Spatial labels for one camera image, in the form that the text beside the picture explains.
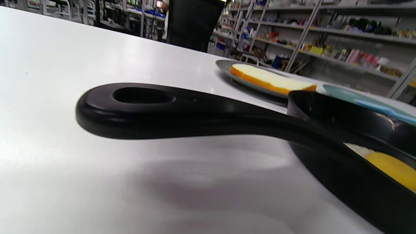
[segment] bread slice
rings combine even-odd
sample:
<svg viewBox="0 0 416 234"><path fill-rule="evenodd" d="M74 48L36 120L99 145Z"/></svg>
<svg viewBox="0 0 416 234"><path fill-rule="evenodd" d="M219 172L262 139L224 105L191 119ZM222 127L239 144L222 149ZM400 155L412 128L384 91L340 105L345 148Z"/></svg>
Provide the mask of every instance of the bread slice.
<svg viewBox="0 0 416 234"><path fill-rule="evenodd" d="M316 85L290 79L248 64L233 64L231 73L255 85L288 95L290 91L315 91Z"/></svg>

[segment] metal rack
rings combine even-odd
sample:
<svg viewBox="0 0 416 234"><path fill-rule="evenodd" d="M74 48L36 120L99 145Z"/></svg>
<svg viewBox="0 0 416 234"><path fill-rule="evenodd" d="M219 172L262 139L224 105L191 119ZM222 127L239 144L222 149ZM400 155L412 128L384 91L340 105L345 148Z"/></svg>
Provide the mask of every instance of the metal rack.
<svg viewBox="0 0 416 234"><path fill-rule="evenodd" d="M397 91L403 90L404 87L414 78L415 70L416 70L416 59L412 62L407 70L403 72L401 77L395 77L380 71L371 70L365 67L355 66L353 64L348 64L342 61L338 61L336 59L332 59L330 57L320 56L318 54L301 51L301 46L305 41L305 38L310 33L319 33L321 35L320 40L324 42L327 36L337 36L337 37L344 37L344 38L351 38L361 41L368 41L368 42L375 42L381 43L386 45L392 46L399 46L405 47L409 49L416 50L416 40L408 39L408 38L399 38L394 36L387 36L387 35L377 35L372 33L361 33L361 32L351 32L351 31L343 31L338 29L326 28L326 27L312 27L312 22L314 22L317 15L331 15L331 20L328 24L334 20L334 18L338 15L364 15L364 16L382 16L382 17L416 17L416 6L401 6L401 5L365 5L365 6L348 6L348 5L322 5L323 0L320 0L315 6L296 6L296 7L267 7L269 4L268 0L266 2L265 7L261 9L253 9L249 12L248 8L240 8L240 9L229 9L230 11L243 11L246 14L250 14L252 12L260 12L261 17L259 21L249 21L249 24L257 24L256 35L252 38L250 52L253 49L254 44L257 42L264 42L267 45L281 47L291 51L291 56L289 62L285 68L285 72L289 72L292 69L293 63L298 55L307 55L309 57L313 57L313 59L324 60L330 62L332 64L341 65L345 68L356 70L358 72L363 72L367 74L371 74L373 76L377 76L381 79L394 81L394 85L386 95L389 98L397 98ZM309 14L309 19L305 22L305 25L289 25L283 23L275 23L275 22L263 22L263 18L265 13L267 12L280 12L280 13L297 13L297 14ZM263 40L257 38L257 33L259 32L260 26L267 25L267 26L274 26L274 27L281 27L287 28L291 30L298 30L301 31L301 36L299 37L298 44L296 47L291 47L284 44L279 44L275 42L271 42L268 40Z"/></svg>

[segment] product on shelf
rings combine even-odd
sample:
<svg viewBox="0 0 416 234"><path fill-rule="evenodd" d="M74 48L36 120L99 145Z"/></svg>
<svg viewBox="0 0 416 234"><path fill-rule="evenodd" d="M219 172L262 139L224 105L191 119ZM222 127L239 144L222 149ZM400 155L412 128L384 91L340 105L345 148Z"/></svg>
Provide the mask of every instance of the product on shelf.
<svg viewBox="0 0 416 234"><path fill-rule="evenodd" d="M377 57L369 53L365 53L358 49L341 49L335 50L330 45L319 46L311 44L303 44L300 51L307 51L319 56L329 57L349 64L364 67L369 70L380 71L392 76L400 77L402 71L389 67L389 60L384 57Z"/></svg>
<svg viewBox="0 0 416 234"><path fill-rule="evenodd" d="M366 32L379 35L389 35L400 38L416 38L416 30L392 29L381 25L381 21L368 20L365 18L350 18L349 20L334 20L329 28L351 32Z"/></svg>

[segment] pink product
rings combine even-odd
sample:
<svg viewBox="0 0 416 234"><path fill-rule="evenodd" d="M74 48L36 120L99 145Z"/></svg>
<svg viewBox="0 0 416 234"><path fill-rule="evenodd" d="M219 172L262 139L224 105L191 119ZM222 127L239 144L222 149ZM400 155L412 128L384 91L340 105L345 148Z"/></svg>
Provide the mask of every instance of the pink product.
<svg viewBox="0 0 416 234"><path fill-rule="evenodd" d="M371 67L371 63L373 62L374 57L372 55L368 55L366 62L365 62L365 67Z"/></svg>
<svg viewBox="0 0 416 234"><path fill-rule="evenodd" d="M370 67L373 69L376 68L379 65L379 59L380 57L374 57Z"/></svg>
<svg viewBox="0 0 416 234"><path fill-rule="evenodd" d="M352 58L352 56L354 55L354 52L355 52L355 50L354 50L354 49L352 49L352 50L351 50L351 52L349 53L349 55L348 55L347 59L345 60L345 62L350 62L350 61L351 61L351 58Z"/></svg>
<svg viewBox="0 0 416 234"><path fill-rule="evenodd" d="M361 55L361 51L360 50L355 50L354 54L351 57L351 60L349 61L349 63L358 63L359 59L360 59L360 55Z"/></svg>

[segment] gray plate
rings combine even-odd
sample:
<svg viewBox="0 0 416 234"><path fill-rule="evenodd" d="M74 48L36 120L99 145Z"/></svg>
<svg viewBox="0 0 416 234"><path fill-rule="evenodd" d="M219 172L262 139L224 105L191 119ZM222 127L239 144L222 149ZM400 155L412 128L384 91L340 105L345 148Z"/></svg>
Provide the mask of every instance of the gray plate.
<svg viewBox="0 0 416 234"><path fill-rule="evenodd" d="M287 95L285 95L285 94L282 94L282 93L278 93L278 92L274 92L274 91L272 91L272 90L268 90L268 89L266 89L266 88L263 88L263 87L261 87L261 86L258 86L258 85L255 85L255 84L253 84L253 83L251 83L251 82L248 82L248 81L246 81L246 80L243 80L243 79L241 79L241 78L239 78L238 76L236 76L236 75L233 75L232 73L231 73L231 66L233 65L233 64L236 64L236 63L241 63L241 64L247 64L247 63L244 63L244 62L239 62L239 61L230 61L230 60L217 60L216 62L215 62L215 64L217 65L217 67L221 70L221 71L223 71L225 74L227 74L233 81L235 81L235 82L238 82L238 83L240 83L240 84L243 84L243 85L245 85L245 86L248 86L248 87L250 87L250 88L253 88L253 89L255 89L255 90L257 90L257 91L260 91L260 92L263 92L263 93L266 93L266 94L269 94L269 95L273 95L273 96L276 96L276 97L283 97L283 98L287 98ZM290 78L290 77L288 77L288 76L286 76L286 75L284 75L284 74L280 74L280 73L277 73L277 72L275 72L276 74L278 74L278 75L281 75L281 76L284 76L284 77L287 77L287 78Z"/></svg>

